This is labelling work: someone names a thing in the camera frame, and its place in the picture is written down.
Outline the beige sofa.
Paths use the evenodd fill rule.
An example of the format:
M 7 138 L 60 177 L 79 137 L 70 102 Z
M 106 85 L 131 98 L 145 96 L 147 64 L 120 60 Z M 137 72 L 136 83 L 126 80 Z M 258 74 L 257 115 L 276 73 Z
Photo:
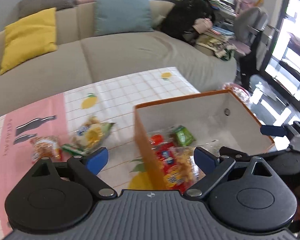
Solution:
M 201 92 L 235 79 L 224 62 L 159 31 L 94 35 L 94 4 L 56 13 L 57 50 L 0 74 L 0 107 L 17 107 L 69 89 L 161 67 L 176 67 Z M 0 32 L 0 64 L 5 33 Z

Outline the light blue cushion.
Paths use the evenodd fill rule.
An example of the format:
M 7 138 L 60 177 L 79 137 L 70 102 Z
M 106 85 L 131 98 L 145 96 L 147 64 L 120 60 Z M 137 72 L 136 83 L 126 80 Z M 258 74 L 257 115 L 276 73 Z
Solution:
M 152 30 L 149 0 L 95 0 L 95 36 Z

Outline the green white chip bag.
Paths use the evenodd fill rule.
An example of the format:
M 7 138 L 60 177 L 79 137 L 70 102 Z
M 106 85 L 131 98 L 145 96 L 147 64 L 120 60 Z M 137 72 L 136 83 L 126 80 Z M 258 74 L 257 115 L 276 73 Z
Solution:
M 110 136 L 115 122 L 101 122 L 96 116 L 90 116 L 72 136 L 71 144 L 63 144 L 63 152 L 71 155 L 89 156 L 101 147 Z

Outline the cluttered desk pile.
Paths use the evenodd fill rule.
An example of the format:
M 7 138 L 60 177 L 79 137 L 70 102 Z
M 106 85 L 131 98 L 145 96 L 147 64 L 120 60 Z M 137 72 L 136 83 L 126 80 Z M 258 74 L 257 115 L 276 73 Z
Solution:
M 222 41 L 229 42 L 234 45 L 234 20 L 243 12 L 240 9 L 241 0 L 207 0 L 211 3 L 214 14 L 215 23 L 211 30 L 205 33 L 206 36 L 219 38 Z

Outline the grey cushion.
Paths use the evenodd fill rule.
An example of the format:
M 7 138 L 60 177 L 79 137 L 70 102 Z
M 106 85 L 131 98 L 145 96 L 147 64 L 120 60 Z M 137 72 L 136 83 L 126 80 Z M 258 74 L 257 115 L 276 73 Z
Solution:
M 24 18 L 45 9 L 63 10 L 74 6 L 75 0 L 22 0 L 18 3 L 18 18 Z

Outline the black backpack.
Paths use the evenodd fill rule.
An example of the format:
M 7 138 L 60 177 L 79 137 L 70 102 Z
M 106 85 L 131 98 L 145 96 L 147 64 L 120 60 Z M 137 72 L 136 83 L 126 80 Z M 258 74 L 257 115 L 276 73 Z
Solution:
M 162 21 L 160 31 L 193 46 L 214 22 L 215 14 L 209 1 L 182 0 L 175 4 Z

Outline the green small snack pack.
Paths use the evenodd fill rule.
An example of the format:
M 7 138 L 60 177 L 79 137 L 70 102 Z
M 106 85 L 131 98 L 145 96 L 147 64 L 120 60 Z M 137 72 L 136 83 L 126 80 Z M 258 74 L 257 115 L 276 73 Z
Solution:
M 171 136 L 180 147 L 190 146 L 196 141 L 194 135 L 183 125 L 172 128 Z

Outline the red fries snack bag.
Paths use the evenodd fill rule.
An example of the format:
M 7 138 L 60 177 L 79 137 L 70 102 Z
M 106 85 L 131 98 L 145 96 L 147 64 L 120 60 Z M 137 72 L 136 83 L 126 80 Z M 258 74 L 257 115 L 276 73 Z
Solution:
M 43 157 L 49 157 L 56 161 L 62 159 L 62 150 L 56 136 L 34 137 L 30 140 L 30 144 L 33 146 L 33 163 Z

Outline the pink plastic bag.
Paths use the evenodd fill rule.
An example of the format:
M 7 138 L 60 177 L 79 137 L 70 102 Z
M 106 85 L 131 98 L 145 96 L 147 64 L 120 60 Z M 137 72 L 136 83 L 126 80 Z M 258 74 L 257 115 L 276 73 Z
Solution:
M 251 105 L 249 92 L 238 84 L 227 82 L 222 85 L 222 89 L 231 90 L 247 107 Z

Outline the pink white tablecloth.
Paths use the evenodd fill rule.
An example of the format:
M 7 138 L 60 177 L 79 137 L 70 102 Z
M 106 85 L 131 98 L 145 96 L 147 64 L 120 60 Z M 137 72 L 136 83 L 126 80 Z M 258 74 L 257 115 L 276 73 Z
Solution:
M 37 101 L 0 117 L 0 239 L 10 232 L 4 201 L 32 167 L 33 136 L 54 135 L 71 144 L 76 130 L 91 116 L 114 127 L 103 143 L 109 160 L 100 173 L 117 192 L 151 189 L 134 144 L 134 106 L 196 93 L 176 68 L 148 70 L 108 79 Z

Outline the yellow cushion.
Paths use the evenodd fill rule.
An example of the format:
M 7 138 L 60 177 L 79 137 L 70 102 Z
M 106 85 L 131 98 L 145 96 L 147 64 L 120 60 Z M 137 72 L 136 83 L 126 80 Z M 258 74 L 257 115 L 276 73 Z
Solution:
M 5 27 L 0 74 L 35 57 L 56 51 L 56 8 L 41 10 Z

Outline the clear waffle snack bag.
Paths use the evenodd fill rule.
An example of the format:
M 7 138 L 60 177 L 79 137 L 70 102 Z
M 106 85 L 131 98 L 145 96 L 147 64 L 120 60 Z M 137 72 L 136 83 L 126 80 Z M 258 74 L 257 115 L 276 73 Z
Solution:
M 172 153 L 187 189 L 205 177 L 205 173 L 194 162 L 194 147 L 175 147 Z

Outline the red chip snack bag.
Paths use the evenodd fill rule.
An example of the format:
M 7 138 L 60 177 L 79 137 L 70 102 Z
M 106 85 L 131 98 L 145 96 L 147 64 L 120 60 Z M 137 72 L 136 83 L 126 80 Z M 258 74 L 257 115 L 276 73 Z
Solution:
M 170 190 L 184 192 L 186 187 L 178 172 L 177 162 L 172 153 L 172 148 L 177 147 L 175 143 L 171 139 L 165 139 L 161 134 L 152 135 L 150 143 L 159 161 L 166 187 Z

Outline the grey office chair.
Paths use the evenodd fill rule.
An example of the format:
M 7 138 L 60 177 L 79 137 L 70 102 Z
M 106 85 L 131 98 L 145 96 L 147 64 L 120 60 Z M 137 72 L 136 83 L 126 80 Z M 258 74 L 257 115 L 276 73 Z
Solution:
M 234 56 L 239 67 L 241 86 L 249 90 L 250 78 L 258 73 L 257 49 L 262 41 L 268 14 L 259 7 L 241 12 L 234 20 Z

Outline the orange storage box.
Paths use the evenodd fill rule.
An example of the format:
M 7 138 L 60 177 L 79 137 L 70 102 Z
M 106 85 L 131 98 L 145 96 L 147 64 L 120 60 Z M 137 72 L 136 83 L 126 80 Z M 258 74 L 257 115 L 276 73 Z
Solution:
M 220 138 L 224 146 L 249 155 L 268 152 L 274 141 L 262 135 L 261 123 L 230 90 L 217 90 L 141 103 L 134 107 L 135 142 L 155 190 L 168 190 L 149 134 L 185 126 L 195 137 L 193 146 L 206 138 Z

